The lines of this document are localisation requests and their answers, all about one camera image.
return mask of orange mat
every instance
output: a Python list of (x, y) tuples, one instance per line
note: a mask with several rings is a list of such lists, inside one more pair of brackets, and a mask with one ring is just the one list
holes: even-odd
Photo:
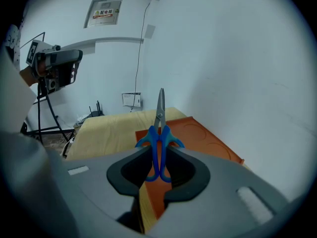
[[(240, 164), (244, 163), (237, 154), (235, 154), (228, 146), (226, 146), (219, 138), (197, 122), (193, 117), (186, 117), (182, 119), (170, 120), (166, 124), (170, 127), (172, 134), (179, 138), (185, 147), (189, 150), (198, 151), (210, 154), (216, 157), (228, 159)], [(136, 131), (136, 139), (139, 141), (148, 133), (147, 130)], [(161, 142), (158, 142), (158, 166), (160, 166), (161, 159)], [(170, 176), (167, 168), (165, 168), (165, 175)], [(149, 176), (154, 175), (154, 168), (149, 172)], [(158, 177), (155, 181), (145, 182), (148, 195), (158, 219), (164, 212), (164, 195), (167, 191), (172, 189), (170, 183), (166, 183)]]

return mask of warning label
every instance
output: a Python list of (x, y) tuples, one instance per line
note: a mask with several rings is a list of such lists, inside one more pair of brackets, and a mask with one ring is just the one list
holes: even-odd
[(109, 10), (95, 10), (93, 18), (112, 17), (113, 9)]

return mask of wall socket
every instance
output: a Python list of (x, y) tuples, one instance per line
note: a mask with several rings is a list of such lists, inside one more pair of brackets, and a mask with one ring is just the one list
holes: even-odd
[(141, 107), (141, 93), (135, 93), (135, 100), (134, 100), (134, 92), (131, 93), (122, 93), (122, 103), (124, 106), (132, 107), (134, 101), (135, 107)]

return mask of electrical panel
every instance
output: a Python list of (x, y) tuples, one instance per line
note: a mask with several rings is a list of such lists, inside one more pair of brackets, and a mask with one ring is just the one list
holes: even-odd
[(122, 0), (92, 0), (85, 26), (116, 25)]
[(135, 93), (135, 99), (134, 93), (122, 93), (122, 102), (124, 106), (132, 107), (134, 102), (135, 107), (141, 107), (141, 93)]

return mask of white wall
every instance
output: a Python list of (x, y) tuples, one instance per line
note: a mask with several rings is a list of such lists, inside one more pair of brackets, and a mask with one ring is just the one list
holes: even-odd
[(193, 116), (288, 199), (316, 164), (316, 44), (288, 0), (159, 0), (145, 40), (148, 89)]
[[(45, 31), (45, 42), (62, 47), (96, 38), (119, 37), (121, 40), (78, 46), (84, 56), (79, 66), (76, 82), (50, 95), (55, 114), (62, 128), (74, 125), (77, 115), (89, 114), (89, 106), (96, 110), (99, 100), (105, 115), (126, 113), (122, 106), (122, 92), (134, 91), (135, 73), (143, 15), (151, 0), (123, 0), (117, 25), (84, 29), (84, 22), (92, 0), (30, 0), (24, 27), (21, 32), (23, 45)], [(25, 63), (29, 45), (21, 49), (21, 68)], [(142, 78), (142, 62), (138, 79)], [(31, 89), (36, 93), (37, 85)], [(137, 91), (142, 91), (138, 80)], [(27, 118), (31, 129), (37, 129), (37, 105)], [(41, 127), (55, 126), (47, 102), (41, 102)]]

